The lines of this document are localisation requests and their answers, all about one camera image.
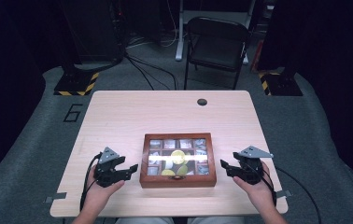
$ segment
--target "wooden frame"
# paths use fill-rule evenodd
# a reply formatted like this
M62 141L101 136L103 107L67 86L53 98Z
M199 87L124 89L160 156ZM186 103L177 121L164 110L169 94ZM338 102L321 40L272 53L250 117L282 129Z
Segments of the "wooden frame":
M145 134L139 182L143 189L214 187L211 134Z

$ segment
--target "table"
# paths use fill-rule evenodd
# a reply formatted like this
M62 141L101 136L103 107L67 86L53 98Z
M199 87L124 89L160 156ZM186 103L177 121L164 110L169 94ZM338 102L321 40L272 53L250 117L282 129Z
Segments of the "table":
M247 28L249 27L252 11L255 6L256 0L251 0L248 12L217 12L217 11L192 11L185 10L183 7L183 1L179 0L179 37L176 47L176 61L182 61L183 46L184 46L184 34L183 25L190 19L197 16L204 16L209 18L215 18L225 21L236 21L242 23ZM244 58L244 64L248 64L247 56Z
M207 105L198 105L206 99ZM214 188L142 189L140 165L145 133L211 133L217 172ZM113 194L100 217L196 217L258 214L247 195L226 176L220 159L238 166L233 152L254 146L269 151L247 91L96 91L78 133L58 188L65 199L54 200L54 217L76 217L87 167L105 147L138 171ZM275 191L281 190L272 159ZM277 209L286 213L285 198Z

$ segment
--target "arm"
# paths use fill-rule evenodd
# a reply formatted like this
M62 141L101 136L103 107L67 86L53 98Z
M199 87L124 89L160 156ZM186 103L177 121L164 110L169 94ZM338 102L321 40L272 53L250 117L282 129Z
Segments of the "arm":
M262 164L263 170L267 174L270 174L267 165L264 162ZM267 182L270 182L269 176L264 175L264 178L267 180ZM238 176L233 177L233 181L247 193L248 198L261 214L261 217L266 224L287 223L287 221L276 210L273 204L272 192L263 181L256 185L250 185L244 180L240 179Z
M89 185L95 181L94 180L94 169L92 167L89 173L89 179L87 181L87 188ZM83 209L80 211L80 214L72 222L73 224L92 224L97 219L98 215L104 209L109 197L120 189L124 185L124 180L119 181L118 183L111 185L107 188L103 188L97 183L92 184L90 189L87 191L86 200L84 202Z

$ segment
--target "gray carpet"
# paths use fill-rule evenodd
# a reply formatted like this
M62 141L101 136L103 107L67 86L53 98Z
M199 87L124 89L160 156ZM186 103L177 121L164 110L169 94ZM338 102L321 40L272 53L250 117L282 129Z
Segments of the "gray carpet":
M253 41L248 51L249 59L253 57L255 46ZM176 47L176 43L168 48L144 44L128 48L127 52L173 73L179 82L178 87L183 89L185 61L175 61ZM251 94L268 146L275 154L275 166L297 178L309 190L323 223L353 223L353 171L338 158L326 116L310 84L297 75L295 79L304 96L266 96L258 75L250 73L249 67L244 66L237 89ZM144 68L170 89L174 88L173 79L168 74ZM49 214L51 204L43 201L57 191L92 97L91 94L53 95L62 74L61 68L43 74L47 87L42 100L0 164L0 223L62 223L61 219ZM166 90L152 77L148 79L155 90ZM189 89L225 88L191 80ZM100 73L93 91L99 90L150 91L151 88L138 70L123 60ZM63 122L73 104L77 105L74 107L76 110L81 111L78 121ZM303 188L284 173L278 171L278 175L283 188L293 193L287 199L289 211L284 215L286 220L289 223L318 223L316 209ZM96 223L103 222L113 223L114 219L98 218ZM252 216L247 218L247 223L262 223L262 220Z

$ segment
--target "box frame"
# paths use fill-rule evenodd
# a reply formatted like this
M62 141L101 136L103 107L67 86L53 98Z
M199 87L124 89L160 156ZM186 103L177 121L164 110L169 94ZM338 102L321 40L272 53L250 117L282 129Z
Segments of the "box frame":
M162 169L162 164L149 164L149 152L150 151L161 151L170 152L172 150L185 150L194 151L196 156L197 148L194 143L189 148L173 147L165 148L160 146L159 148L150 148L150 140L161 140L162 143L167 140L198 140L205 139L206 149L206 161L192 161L194 163L195 170L198 166L203 165L208 167L207 175L148 175L148 168L157 166ZM139 177L139 183L143 189L156 189L156 188L208 188L214 187L217 183L217 174L214 161L214 152L212 148L211 133L147 133L145 134L145 142L142 154L141 163L141 174Z

